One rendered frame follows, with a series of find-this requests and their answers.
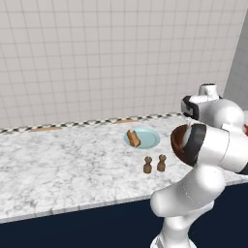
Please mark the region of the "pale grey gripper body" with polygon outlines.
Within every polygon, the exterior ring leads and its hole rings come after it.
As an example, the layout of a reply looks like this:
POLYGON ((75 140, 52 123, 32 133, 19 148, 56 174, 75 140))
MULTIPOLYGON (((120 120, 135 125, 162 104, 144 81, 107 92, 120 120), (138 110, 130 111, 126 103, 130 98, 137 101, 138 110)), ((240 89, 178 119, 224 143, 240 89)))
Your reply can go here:
POLYGON ((187 125, 186 125, 186 131, 185 134, 183 136, 183 147, 186 145, 186 143, 188 142, 188 139, 191 135, 191 126, 194 124, 193 120, 187 120, 187 125))

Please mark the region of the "brown bowl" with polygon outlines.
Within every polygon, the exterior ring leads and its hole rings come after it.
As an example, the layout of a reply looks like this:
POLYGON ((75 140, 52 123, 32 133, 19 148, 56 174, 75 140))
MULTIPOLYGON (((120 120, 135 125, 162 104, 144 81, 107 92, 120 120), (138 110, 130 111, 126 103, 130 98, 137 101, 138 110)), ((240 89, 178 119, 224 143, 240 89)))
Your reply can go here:
POLYGON ((186 131, 186 124, 176 127, 170 135, 170 144, 176 157, 186 165, 193 167, 197 161, 198 150, 192 139, 188 144, 183 145, 186 131))

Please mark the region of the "light blue plate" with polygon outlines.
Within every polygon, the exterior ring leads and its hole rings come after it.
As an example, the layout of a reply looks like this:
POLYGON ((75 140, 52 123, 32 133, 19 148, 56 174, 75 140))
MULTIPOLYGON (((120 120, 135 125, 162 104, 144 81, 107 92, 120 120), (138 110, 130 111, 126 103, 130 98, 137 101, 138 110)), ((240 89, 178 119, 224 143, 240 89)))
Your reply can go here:
MULTIPOLYGON (((156 133, 155 131, 151 130, 151 129, 147 129, 147 128, 133 128, 131 130, 129 130, 131 132, 135 131, 141 141, 141 145, 135 148, 139 148, 139 149, 149 149, 149 148, 153 148, 156 145, 159 144, 160 142, 160 136, 158 133, 156 133)), ((129 144, 130 146, 132 146, 129 142, 129 139, 127 137, 127 133, 124 135, 124 141, 129 144)))

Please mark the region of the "brown hot dog bun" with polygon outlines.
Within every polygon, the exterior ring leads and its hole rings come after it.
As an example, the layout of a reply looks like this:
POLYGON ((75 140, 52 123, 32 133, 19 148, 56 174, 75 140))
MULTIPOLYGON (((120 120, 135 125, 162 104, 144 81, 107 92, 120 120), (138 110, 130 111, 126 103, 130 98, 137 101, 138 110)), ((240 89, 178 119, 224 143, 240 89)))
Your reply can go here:
POLYGON ((127 132, 127 137, 129 139, 129 142, 130 144, 133 146, 133 147, 138 147, 141 145, 141 141, 137 135, 137 133, 135 131, 131 132, 131 131, 128 131, 127 132))

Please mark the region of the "brown wooden shaker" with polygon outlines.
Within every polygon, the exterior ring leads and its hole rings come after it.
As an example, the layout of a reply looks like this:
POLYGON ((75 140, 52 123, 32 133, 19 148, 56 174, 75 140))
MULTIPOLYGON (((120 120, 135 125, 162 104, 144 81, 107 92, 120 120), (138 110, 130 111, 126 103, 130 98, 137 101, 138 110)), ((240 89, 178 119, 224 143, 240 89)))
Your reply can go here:
POLYGON ((151 166, 152 158, 149 156, 146 156, 144 158, 144 161, 145 161, 145 165, 143 166, 143 172, 144 173, 151 173, 151 171, 152 171, 152 166, 151 166))
POLYGON ((164 171, 165 170, 165 168, 166 168, 166 164, 165 164, 166 159, 167 159, 167 157, 164 154, 161 154, 159 156, 159 162, 158 162, 158 165, 157 165, 157 170, 158 171, 164 171))

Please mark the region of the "brown flat oval board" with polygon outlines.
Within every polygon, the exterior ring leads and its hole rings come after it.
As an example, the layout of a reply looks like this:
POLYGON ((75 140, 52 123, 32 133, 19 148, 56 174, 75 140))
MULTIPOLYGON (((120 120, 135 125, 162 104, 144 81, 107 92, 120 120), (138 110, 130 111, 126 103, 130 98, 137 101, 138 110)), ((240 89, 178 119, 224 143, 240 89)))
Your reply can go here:
POLYGON ((132 122, 138 122, 138 120, 135 119, 121 119, 121 120, 116 120, 112 122, 111 124, 123 124, 123 123, 132 123, 132 122))
POLYGON ((47 132, 61 129, 61 127, 39 127, 37 129, 31 129, 30 132, 47 132))

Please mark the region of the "dark blue counter cabinet front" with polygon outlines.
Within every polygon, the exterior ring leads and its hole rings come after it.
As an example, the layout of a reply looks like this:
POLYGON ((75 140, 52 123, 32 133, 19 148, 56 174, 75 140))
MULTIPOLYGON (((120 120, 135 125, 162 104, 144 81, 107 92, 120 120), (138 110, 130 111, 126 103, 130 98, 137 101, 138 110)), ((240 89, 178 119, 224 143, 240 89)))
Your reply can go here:
MULTIPOLYGON (((0 248, 149 248, 163 220, 148 200, 0 225, 0 248)), ((228 186, 189 231, 198 248, 248 248, 248 183, 228 186)))

